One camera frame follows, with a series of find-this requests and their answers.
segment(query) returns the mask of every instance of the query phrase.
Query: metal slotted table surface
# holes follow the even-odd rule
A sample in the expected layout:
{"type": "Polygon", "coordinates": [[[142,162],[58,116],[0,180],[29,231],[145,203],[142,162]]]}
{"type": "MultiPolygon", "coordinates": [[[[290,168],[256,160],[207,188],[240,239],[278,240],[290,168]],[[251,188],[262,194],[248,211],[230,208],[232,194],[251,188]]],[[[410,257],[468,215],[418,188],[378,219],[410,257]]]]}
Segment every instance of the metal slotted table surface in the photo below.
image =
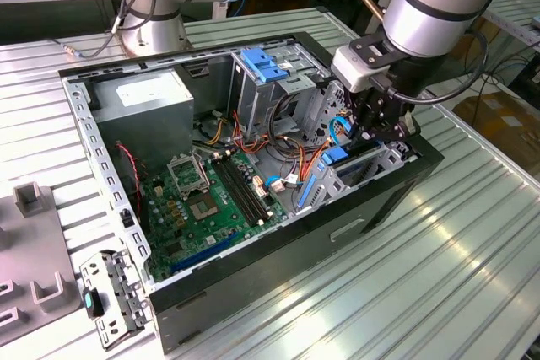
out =
{"type": "MultiPolygon", "coordinates": [[[[187,26],[196,46],[299,30],[329,51],[354,36],[315,9],[187,26]]],[[[68,42],[89,51],[103,38],[68,42]]],[[[86,63],[123,57],[112,43],[86,63]]],[[[0,47],[2,196],[29,180],[53,188],[76,271],[118,248],[57,78],[77,63],[47,42],[0,47]]],[[[540,332],[540,187],[446,110],[415,115],[445,160],[383,225],[169,358],[519,358],[540,332]]],[[[0,348],[0,358],[161,356],[151,330],[103,353],[84,309],[0,348]]]]}
{"type": "Polygon", "coordinates": [[[540,41],[540,30],[531,24],[540,16],[540,0],[493,0],[483,16],[528,46],[540,41]]]}

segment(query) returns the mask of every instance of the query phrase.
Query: cardboard box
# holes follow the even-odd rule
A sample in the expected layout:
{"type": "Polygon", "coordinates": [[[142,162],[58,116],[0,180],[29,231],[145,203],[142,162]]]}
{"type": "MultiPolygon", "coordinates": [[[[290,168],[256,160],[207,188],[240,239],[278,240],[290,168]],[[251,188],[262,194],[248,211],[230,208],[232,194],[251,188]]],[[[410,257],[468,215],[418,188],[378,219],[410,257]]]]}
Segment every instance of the cardboard box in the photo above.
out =
{"type": "MultiPolygon", "coordinates": [[[[477,96],[454,112],[471,124],[477,96]]],[[[478,105],[475,130],[530,175],[540,174],[540,119],[505,92],[486,94],[478,105]]]]}

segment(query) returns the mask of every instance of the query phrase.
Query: green motherboard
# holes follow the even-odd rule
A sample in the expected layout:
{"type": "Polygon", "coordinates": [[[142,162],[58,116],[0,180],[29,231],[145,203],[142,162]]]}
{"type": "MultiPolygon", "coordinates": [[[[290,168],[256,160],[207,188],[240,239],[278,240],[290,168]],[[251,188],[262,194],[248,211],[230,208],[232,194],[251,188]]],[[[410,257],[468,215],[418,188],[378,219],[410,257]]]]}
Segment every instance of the green motherboard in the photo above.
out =
{"type": "MultiPolygon", "coordinates": [[[[254,190],[251,179],[257,173],[248,158],[236,153],[230,159],[245,183],[254,190]]],[[[156,282],[181,270],[184,263],[186,267],[195,264],[196,260],[190,262],[190,258],[195,259],[212,249],[218,253],[287,219],[276,198],[257,196],[265,210],[273,215],[264,224],[248,223],[235,203],[235,191],[227,190],[211,161],[201,161],[199,168],[178,164],[172,169],[174,177],[171,170],[166,169],[142,183],[149,222],[145,235],[152,249],[148,269],[156,282]],[[181,194],[177,184],[182,188],[197,182],[199,168],[208,178],[205,183],[209,186],[189,195],[181,194]]]]}

